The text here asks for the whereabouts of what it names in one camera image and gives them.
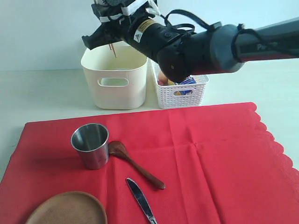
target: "wooden plate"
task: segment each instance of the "wooden plate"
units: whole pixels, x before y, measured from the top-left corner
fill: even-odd
[[[26,224],[107,224],[107,216],[96,197],[81,191],[70,191],[45,201]]]

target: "white wall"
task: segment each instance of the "white wall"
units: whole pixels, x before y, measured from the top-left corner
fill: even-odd
[[[92,0],[1,0],[0,70],[81,68],[82,35],[99,26]],[[265,25],[299,16],[298,0],[158,0],[163,14],[172,9],[195,13],[207,23]],[[173,24],[191,22],[172,15]]]

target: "white storage bin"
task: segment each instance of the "white storage bin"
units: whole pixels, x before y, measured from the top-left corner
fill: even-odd
[[[159,65],[152,60],[149,60],[149,63],[150,66],[152,66],[152,77],[157,92],[159,107],[161,109],[199,106],[201,104],[206,84],[209,82],[206,75],[190,76],[195,79],[196,84],[161,86],[158,84],[157,78],[160,71]],[[192,92],[189,95],[175,95],[178,91],[190,90]]]
[[[86,49],[81,65],[94,103],[103,109],[135,109],[145,101],[147,57],[129,45]]]

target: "red tablecloth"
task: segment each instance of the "red tablecloth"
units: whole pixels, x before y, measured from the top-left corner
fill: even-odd
[[[299,172],[255,110],[242,103],[27,123],[0,185],[0,223],[23,224],[39,204],[73,190],[96,196],[109,224],[148,223],[130,177],[160,224],[297,224]],[[166,189],[114,157],[85,169],[70,137],[93,122]]]

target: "stainless steel cup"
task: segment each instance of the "stainless steel cup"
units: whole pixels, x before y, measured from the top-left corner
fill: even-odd
[[[90,123],[79,127],[71,136],[71,145],[76,149],[85,167],[99,169],[109,159],[108,129],[101,124]]]

